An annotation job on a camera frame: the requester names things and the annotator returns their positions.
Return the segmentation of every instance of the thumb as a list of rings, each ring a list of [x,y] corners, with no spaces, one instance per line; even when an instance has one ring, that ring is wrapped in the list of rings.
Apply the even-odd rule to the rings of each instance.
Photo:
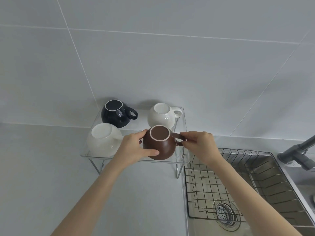
[[[195,152],[195,149],[197,148],[197,144],[192,141],[182,141],[185,148],[187,148],[191,152]]]
[[[145,157],[145,156],[157,156],[159,154],[160,154],[160,152],[158,150],[155,150],[155,149],[143,149],[143,151],[142,151],[143,157]]]

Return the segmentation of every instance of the forearm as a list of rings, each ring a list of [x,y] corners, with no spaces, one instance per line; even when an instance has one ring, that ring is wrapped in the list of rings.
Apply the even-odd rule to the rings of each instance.
[[[122,170],[115,161],[110,161],[92,186],[54,230],[52,236],[92,234],[112,186]]]
[[[221,159],[212,169],[231,194],[253,233],[259,236],[301,236],[227,161]]]

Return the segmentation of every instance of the mug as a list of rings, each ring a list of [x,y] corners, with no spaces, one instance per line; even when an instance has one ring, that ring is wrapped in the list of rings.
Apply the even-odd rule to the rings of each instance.
[[[110,123],[118,128],[126,126],[130,119],[137,119],[136,110],[126,106],[122,101],[113,99],[108,101],[101,112],[102,121]]]
[[[123,135],[112,124],[100,123],[92,128],[87,138],[87,144],[92,156],[110,157],[118,150]]]
[[[153,160],[165,160],[174,154],[176,146],[182,147],[183,144],[175,140],[183,141],[186,138],[178,133],[173,133],[163,125],[151,127],[143,137],[143,149],[155,149],[160,153],[157,156],[149,156]]]
[[[182,115],[183,112],[178,107],[170,107],[166,103],[157,103],[149,111],[148,124],[150,127],[161,124],[172,128],[175,124],[175,119]]]

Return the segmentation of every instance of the hand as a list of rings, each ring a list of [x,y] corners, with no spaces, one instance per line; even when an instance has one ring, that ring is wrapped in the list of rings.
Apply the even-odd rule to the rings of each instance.
[[[140,147],[140,139],[144,137],[146,132],[147,129],[135,134],[124,136],[123,141],[121,142],[120,147],[118,148],[112,161],[115,161],[123,169],[125,169],[129,165],[139,161],[142,157],[158,155],[158,150],[143,149]]]
[[[182,141],[184,147],[206,165],[211,167],[223,160],[211,133],[187,131],[180,134],[187,138],[187,141]]]

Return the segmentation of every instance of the navy blue mug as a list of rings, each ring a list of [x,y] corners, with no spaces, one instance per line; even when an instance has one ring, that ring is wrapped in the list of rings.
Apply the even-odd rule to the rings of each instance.
[[[103,122],[110,123],[117,128],[122,128],[126,126],[131,119],[137,119],[138,113],[136,110],[128,107],[122,101],[113,99],[104,105],[101,112],[101,117]]]

